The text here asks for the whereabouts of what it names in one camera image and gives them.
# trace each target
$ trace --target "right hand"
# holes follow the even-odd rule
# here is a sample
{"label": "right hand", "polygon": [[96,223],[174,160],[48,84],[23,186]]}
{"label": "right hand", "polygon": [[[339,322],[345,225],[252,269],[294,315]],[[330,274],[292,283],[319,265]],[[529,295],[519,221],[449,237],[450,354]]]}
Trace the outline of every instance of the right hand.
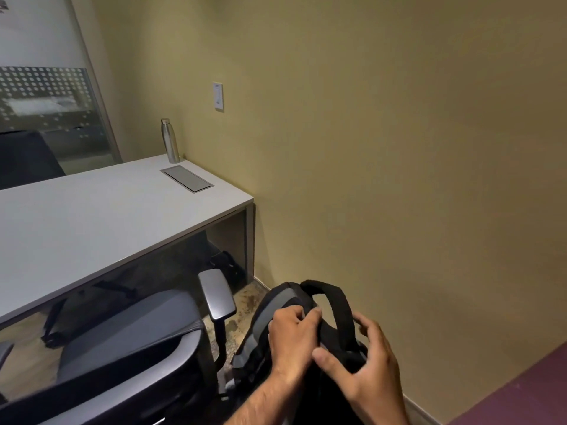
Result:
{"label": "right hand", "polygon": [[390,344],[375,321],[358,312],[353,318],[370,342],[366,364],[351,374],[321,347],[313,350],[313,359],[335,381],[365,425],[408,425],[400,368]]}

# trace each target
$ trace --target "switch plate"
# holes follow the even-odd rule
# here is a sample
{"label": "switch plate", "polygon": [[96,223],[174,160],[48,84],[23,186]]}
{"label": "switch plate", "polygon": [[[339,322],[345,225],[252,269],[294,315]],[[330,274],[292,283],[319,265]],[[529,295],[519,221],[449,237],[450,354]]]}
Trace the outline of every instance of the switch plate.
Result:
{"label": "switch plate", "polygon": [[214,108],[224,110],[224,98],[222,95],[222,83],[213,82]]}

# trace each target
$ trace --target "chair backrest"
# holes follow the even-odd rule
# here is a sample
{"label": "chair backrest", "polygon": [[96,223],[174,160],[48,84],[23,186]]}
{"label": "chair backrest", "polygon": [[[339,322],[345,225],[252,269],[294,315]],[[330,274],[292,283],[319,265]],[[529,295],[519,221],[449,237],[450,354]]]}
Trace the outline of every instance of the chair backrest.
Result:
{"label": "chair backrest", "polygon": [[0,133],[0,190],[64,175],[38,131]]}

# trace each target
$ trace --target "backpack strap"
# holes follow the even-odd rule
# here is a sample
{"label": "backpack strap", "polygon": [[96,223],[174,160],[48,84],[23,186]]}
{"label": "backpack strap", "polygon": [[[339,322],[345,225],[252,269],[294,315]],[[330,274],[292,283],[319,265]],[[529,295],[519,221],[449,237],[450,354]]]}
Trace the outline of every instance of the backpack strap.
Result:
{"label": "backpack strap", "polygon": [[341,349],[345,352],[358,351],[359,346],[354,332],[353,314],[342,289],[317,280],[306,280],[301,284],[301,289],[310,296],[320,293],[325,294],[335,316],[338,342]]}

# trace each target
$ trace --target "desk surface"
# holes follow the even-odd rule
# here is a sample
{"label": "desk surface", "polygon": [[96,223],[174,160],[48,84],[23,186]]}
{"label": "desk surface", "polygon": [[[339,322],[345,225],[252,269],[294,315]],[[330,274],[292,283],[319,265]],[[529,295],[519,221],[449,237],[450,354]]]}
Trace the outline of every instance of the desk surface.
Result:
{"label": "desk surface", "polygon": [[196,194],[165,155],[0,191],[0,325],[253,198],[188,161]]}

